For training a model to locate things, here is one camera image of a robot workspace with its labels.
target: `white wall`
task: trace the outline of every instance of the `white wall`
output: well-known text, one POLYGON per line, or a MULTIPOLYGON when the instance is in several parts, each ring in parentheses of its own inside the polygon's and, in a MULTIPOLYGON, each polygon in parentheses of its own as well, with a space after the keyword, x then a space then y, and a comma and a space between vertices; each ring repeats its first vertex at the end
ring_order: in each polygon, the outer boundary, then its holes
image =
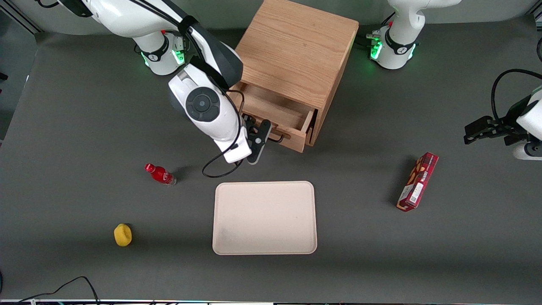
MULTIPOLYGON (((104 34, 108 31, 91 18, 79 18, 61 6, 41 8, 33 0, 12 0, 45 31, 66 34, 104 34)), ((45 4, 54 0, 42 0, 45 4)), ((173 0, 210 29, 246 28, 262 0, 173 0)), ((294 0, 295 2, 355 19, 379 23, 392 12, 386 0, 294 0)), ((523 15, 537 0, 463 0, 459 5, 426 10, 429 23, 502 21, 523 15)))

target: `barcode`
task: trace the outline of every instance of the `barcode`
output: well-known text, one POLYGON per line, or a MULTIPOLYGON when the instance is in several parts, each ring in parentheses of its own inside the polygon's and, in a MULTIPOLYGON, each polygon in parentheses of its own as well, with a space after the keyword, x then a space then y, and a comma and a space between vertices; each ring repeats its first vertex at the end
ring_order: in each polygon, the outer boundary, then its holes
POLYGON ((423 189, 423 184, 418 183, 416 187, 414 188, 414 192, 412 192, 412 196, 410 197, 411 202, 416 203, 418 201, 418 197, 420 196, 422 189, 423 189))

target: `gray tabletop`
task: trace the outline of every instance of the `gray tabletop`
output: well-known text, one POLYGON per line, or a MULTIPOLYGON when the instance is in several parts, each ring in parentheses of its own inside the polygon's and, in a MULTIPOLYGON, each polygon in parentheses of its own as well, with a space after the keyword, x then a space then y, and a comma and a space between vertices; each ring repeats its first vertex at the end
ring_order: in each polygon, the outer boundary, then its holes
MULTIPOLYGON (((219 37, 234 44, 239 33, 219 37)), ((515 160, 502 139, 462 139, 491 113, 500 72, 541 71, 532 17, 428 25, 400 71, 354 49, 314 148, 270 144, 258 165, 220 180, 200 172, 216 146, 173 110, 171 77, 153 75, 131 40, 37 38, 0 149, 3 298, 86 275, 104 299, 542 302, 542 162, 515 160), (441 159, 420 207, 403 213, 395 202, 426 151, 441 159), (179 184, 150 180, 147 162, 174 169, 179 184), (216 186, 284 180, 314 184, 316 252, 214 254, 216 186), (119 223, 133 228, 129 247, 113 240, 119 223)), ((499 111, 538 85, 507 77, 499 111)), ((81 282, 57 297, 92 294, 81 282)))

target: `open drawer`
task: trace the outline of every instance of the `open drawer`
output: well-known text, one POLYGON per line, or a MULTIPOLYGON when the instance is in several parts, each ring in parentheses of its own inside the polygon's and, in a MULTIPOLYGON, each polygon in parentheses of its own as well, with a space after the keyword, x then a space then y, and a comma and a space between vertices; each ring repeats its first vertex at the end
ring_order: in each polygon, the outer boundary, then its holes
MULTIPOLYGON (((307 139, 311 138, 313 108, 242 82, 231 89, 244 93, 243 113, 253 116, 258 123, 263 119, 272 123, 273 129, 269 138, 278 140, 283 136, 281 145, 303 152, 307 139)), ((228 94, 239 109, 241 95, 236 92, 228 94)))

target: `red bottle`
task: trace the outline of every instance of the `red bottle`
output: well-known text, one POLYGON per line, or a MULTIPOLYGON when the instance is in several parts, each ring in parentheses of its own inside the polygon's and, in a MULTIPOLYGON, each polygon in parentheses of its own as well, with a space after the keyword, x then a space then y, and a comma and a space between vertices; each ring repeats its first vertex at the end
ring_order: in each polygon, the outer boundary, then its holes
POLYGON ((151 177, 168 186, 174 186, 177 183, 177 179, 170 172, 161 166, 154 166, 152 164, 145 165, 145 170, 151 173, 151 177))

